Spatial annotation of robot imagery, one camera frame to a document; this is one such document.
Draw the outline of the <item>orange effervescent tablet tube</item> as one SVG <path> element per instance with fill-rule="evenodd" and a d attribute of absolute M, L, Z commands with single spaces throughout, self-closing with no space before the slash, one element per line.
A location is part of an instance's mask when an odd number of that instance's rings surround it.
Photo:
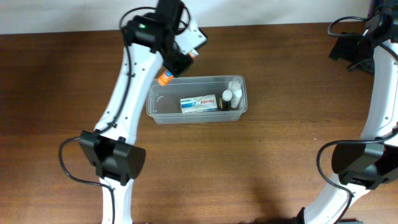
<path fill-rule="evenodd" d="M 198 52 L 193 49 L 191 51 L 189 51 L 188 53 L 189 55 L 191 55 L 193 57 L 193 59 L 198 56 Z M 163 72 L 158 78 L 157 78 L 157 82 L 158 84 L 160 84 L 161 86 L 166 86 L 173 78 L 177 78 L 174 77 L 167 69 L 165 72 Z"/>

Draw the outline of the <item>white green Panadol box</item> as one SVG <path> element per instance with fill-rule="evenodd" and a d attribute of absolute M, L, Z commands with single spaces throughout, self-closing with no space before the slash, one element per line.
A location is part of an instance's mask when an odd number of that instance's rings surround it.
<path fill-rule="evenodd" d="M 180 100 L 180 106 L 182 113 L 201 113 L 218 109 L 215 95 L 184 98 Z"/>

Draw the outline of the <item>dark bottle white cap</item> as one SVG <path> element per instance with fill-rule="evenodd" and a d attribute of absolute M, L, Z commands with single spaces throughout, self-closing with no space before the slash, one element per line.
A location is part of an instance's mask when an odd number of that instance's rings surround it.
<path fill-rule="evenodd" d="M 231 100 L 233 97 L 233 93 L 231 90 L 225 90 L 220 99 L 219 99 L 219 107 L 221 111 L 228 111 L 231 107 Z"/>

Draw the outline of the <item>white squeeze bottle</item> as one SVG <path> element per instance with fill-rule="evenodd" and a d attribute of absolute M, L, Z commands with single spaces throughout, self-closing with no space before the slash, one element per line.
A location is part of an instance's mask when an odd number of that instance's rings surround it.
<path fill-rule="evenodd" d="M 231 107 L 233 109 L 238 107 L 243 95 L 242 86 L 242 81 L 239 77 L 234 77 L 233 80 L 228 83 L 228 90 L 233 93 L 233 97 L 231 99 Z"/>

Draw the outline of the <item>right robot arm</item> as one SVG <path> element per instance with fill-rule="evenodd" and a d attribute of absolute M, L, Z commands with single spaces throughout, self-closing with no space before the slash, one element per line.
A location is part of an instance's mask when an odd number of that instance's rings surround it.
<path fill-rule="evenodd" d="M 368 118 L 359 140 L 326 143 L 317 153 L 317 169 L 326 181 L 321 194 L 294 223 L 342 223 L 352 204 L 370 190 L 397 179 L 397 1 L 371 1 L 361 34 L 334 33 L 330 58 L 349 61 L 349 71 L 374 76 Z"/>

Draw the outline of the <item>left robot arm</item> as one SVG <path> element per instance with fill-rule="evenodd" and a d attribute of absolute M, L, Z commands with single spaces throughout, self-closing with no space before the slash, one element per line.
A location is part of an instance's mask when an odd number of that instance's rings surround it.
<path fill-rule="evenodd" d="M 181 75 L 207 41 L 194 20 L 182 21 L 187 11 L 182 1 L 159 1 L 119 23 L 124 49 L 116 85 L 94 130 L 76 139 L 99 177 L 103 223 L 132 223 L 132 186 L 146 158 L 135 145 L 137 126 L 155 76 L 161 68 L 168 77 Z"/>

